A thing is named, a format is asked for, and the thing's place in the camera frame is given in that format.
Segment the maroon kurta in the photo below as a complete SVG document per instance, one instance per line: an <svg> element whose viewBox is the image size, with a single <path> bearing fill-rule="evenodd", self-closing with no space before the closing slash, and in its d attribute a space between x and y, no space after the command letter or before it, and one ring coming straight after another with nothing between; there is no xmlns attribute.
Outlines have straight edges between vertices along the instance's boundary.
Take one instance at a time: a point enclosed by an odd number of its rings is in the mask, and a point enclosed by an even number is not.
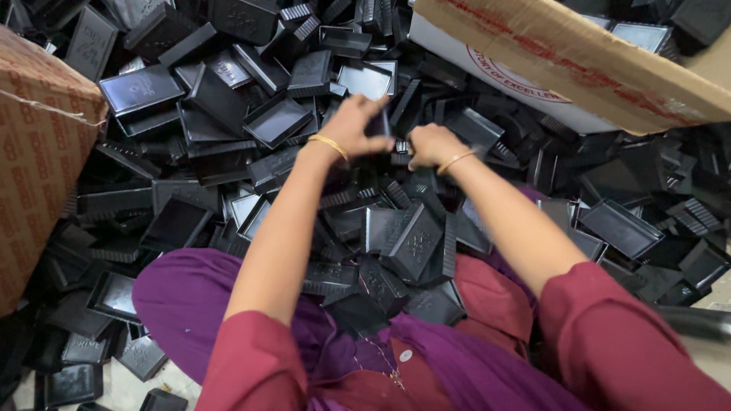
<svg viewBox="0 0 731 411"><path fill-rule="evenodd" d="M456 325L525 358L532 323L523 291L482 261L458 256L456 284L469 319ZM594 263L551 279L539 322L563 384L596 410L731 410L731 395L691 361L675 334ZM403 387L356 371L308 385L288 327L242 312L220 327L198 409L294 410L315 396L358 410L452 408L419 353L391 339Z"/></svg>

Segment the white button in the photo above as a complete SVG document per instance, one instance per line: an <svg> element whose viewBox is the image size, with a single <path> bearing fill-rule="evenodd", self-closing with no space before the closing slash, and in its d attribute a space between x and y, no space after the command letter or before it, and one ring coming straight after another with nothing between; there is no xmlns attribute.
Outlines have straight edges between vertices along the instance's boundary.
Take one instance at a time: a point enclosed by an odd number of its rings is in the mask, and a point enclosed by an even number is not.
<svg viewBox="0 0 731 411"><path fill-rule="evenodd" d="M401 360L402 363L405 363L411 359L412 355L414 355L414 353L411 350L406 350L398 356L398 359Z"/></svg>

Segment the forearm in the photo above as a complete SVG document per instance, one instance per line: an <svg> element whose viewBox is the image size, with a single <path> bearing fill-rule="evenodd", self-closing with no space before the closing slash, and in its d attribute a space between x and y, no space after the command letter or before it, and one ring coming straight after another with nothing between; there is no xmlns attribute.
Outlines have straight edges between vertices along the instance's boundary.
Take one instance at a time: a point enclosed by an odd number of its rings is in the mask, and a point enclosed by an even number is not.
<svg viewBox="0 0 731 411"><path fill-rule="evenodd" d="M478 158L465 157L447 171L474 203L505 260L539 298L551 277L587 261L548 216Z"/></svg>
<svg viewBox="0 0 731 411"><path fill-rule="evenodd" d="M339 154L304 146L246 253L224 319L254 310L289 325L305 276L322 186Z"/></svg>

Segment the maroon sleeve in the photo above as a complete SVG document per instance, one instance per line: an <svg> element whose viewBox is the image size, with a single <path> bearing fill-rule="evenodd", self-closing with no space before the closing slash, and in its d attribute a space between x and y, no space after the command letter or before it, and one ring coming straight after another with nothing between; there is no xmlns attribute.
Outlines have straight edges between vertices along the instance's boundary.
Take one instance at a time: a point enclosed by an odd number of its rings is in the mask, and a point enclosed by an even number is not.
<svg viewBox="0 0 731 411"><path fill-rule="evenodd" d="M197 410L300 410L307 376L284 324L254 311L219 329Z"/></svg>
<svg viewBox="0 0 731 411"><path fill-rule="evenodd" d="M595 410L731 410L670 327L598 265L549 280L539 309L564 384Z"/></svg>

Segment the white cardboard box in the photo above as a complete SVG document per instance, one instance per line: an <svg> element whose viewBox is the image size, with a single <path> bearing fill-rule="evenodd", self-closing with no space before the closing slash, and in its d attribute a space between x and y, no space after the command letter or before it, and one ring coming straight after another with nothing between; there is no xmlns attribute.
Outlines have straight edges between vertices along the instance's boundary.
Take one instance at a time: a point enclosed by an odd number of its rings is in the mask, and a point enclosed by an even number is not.
<svg viewBox="0 0 731 411"><path fill-rule="evenodd" d="M508 96L551 115L580 134L619 129L551 90L527 81L502 64L444 33L417 13L412 18L409 38Z"/></svg>

